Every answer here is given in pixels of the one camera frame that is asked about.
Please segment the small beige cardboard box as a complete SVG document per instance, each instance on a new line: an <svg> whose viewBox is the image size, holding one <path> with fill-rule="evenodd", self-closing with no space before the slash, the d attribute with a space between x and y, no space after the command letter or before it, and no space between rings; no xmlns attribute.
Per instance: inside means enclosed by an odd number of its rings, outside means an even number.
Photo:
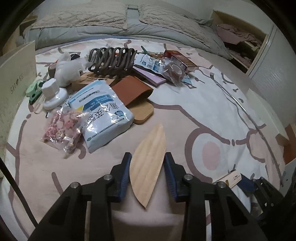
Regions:
<svg viewBox="0 0 296 241"><path fill-rule="evenodd" d="M215 183L224 182L229 188L233 188L242 180L241 173L237 170L233 170L226 176L220 178Z"/></svg>

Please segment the leaf-shaped wooden piece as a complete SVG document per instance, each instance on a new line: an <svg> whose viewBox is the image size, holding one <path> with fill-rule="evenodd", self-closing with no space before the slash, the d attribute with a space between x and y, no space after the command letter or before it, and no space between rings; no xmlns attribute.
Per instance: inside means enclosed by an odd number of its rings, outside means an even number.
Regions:
<svg viewBox="0 0 296 241"><path fill-rule="evenodd" d="M166 152L166 135L161 123L136 148L129 167L133 193L138 202L147 208L154 191Z"/></svg>

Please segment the white blue medicine bag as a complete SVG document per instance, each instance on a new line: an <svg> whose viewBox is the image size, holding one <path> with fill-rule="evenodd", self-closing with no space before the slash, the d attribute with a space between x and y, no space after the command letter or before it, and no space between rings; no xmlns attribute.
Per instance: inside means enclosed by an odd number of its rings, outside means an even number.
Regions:
<svg viewBox="0 0 296 241"><path fill-rule="evenodd" d="M104 80L95 80L70 99L72 109L89 113L82 134L90 153L127 131L134 115Z"/></svg>

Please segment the pink beads plastic bag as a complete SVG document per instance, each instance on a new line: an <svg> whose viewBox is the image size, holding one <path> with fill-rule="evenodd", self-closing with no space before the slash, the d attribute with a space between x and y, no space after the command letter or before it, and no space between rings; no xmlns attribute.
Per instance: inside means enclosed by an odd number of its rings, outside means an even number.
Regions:
<svg viewBox="0 0 296 241"><path fill-rule="evenodd" d="M76 149L88 113L69 107L53 109L45 125L41 141L59 150L68 158Z"/></svg>

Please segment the brown leather sleeve wooden board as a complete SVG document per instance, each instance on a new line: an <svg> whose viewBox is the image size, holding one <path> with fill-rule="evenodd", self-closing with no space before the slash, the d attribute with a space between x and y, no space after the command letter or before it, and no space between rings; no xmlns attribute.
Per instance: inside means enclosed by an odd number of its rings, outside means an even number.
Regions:
<svg viewBox="0 0 296 241"><path fill-rule="evenodd" d="M148 102L153 89L134 76L126 76L112 86L118 98L134 115L134 123L141 125L154 113L154 107Z"/></svg>

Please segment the purple notepad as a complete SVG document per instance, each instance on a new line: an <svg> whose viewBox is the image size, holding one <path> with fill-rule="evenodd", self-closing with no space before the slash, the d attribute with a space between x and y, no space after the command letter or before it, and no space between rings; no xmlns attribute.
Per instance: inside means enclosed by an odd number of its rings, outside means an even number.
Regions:
<svg viewBox="0 0 296 241"><path fill-rule="evenodd" d="M137 75L141 76L141 78L144 78L145 80L147 80L153 86L159 86L159 85L167 82L167 80L165 78L160 77L159 75L156 75L156 74L151 73L149 71L146 71L142 68L138 68L136 66L133 66L133 71Z"/></svg>

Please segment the white knob bottle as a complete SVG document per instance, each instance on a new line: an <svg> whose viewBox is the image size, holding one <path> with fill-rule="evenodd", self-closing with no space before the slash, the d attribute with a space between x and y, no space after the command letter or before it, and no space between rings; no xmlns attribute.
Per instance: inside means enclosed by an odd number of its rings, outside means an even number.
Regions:
<svg viewBox="0 0 296 241"><path fill-rule="evenodd" d="M67 90L59 87L55 78L46 81L41 90L45 97L43 102L43 108L45 110L52 110L62 105L68 96Z"/></svg>

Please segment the brown tape roll in bag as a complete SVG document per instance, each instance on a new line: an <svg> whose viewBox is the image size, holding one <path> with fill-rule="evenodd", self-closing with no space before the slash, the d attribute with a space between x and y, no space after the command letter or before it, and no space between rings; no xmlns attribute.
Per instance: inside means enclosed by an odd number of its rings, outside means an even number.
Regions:
<svg viewBox="0 0 296 241"><path fill-rule="evenodd" d="M175 86L181 86L185 78L187 65L175 57L162 58L162 75Z"/></svg>

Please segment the brown hair claw clip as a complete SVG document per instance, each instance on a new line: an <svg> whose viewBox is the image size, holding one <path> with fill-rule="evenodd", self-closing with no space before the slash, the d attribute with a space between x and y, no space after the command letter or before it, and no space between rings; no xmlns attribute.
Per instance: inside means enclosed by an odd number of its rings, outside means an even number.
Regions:
<svg viewBox="0 0 296 241"><path fill-rule="evenodd" d="M94 48L88 55L88 70L100 76L125 76L131 72L136 54L133 48Z"/></svg>

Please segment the red cardboard box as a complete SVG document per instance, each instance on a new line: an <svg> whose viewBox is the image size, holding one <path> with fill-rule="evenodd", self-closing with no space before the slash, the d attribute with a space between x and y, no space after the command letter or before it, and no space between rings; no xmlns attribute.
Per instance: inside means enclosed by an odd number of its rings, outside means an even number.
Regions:
<svg viewBox="0 0 296 241"><path fill-rule="evenodd" d="M166 50L163 56L169 58L171 61L180 66L185 73L194 72L198 68L198 66L195 63L193 63L189 58L184 56L179 51Z"/></svg>

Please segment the green clothes peg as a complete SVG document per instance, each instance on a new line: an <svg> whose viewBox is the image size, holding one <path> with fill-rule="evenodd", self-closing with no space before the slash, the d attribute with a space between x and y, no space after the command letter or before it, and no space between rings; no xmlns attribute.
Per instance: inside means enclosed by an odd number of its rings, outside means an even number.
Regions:
<svg viewBox="0 0 296 241"><path fill-rule="evenodd" d="M42 94L44 80L35 80L26 90L26 96L29 97L29 105L33 105Z"/></svg>

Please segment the pile of clothes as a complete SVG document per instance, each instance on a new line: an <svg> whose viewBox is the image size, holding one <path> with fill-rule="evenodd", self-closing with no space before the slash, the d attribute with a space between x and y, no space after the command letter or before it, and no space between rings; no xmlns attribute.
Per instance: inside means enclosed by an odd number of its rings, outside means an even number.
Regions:
<svg viewBox="0 0 296 241"><path fill-rule="evenodd" d="M231 56L249 68L262 46L262 41L254 34L229 24L216 25L216 31Z"/></svg>

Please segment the white shoe box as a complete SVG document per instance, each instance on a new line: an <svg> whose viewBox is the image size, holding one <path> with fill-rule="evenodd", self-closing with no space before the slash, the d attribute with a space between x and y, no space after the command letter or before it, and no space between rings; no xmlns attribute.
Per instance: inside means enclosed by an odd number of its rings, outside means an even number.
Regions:
<svg viewBox="0 0 296 241"><path fill-rule="evenodd" d="M29 42L1 56L1 158L16 112L27 88L37 76L35 42Z"/></svg>

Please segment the grey quilted duvet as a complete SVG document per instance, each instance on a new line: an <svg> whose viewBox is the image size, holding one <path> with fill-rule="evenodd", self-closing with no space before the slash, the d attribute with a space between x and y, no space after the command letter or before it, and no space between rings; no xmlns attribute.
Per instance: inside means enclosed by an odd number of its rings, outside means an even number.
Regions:
<svg viewBox="0 0 296 241"><path fill-rule="evenodd" d="M37 20L25 29L24 42L34 41L36 49L125 36L169 41L231 59L212 20L164 1L44 1L32 14Z"/></svg>

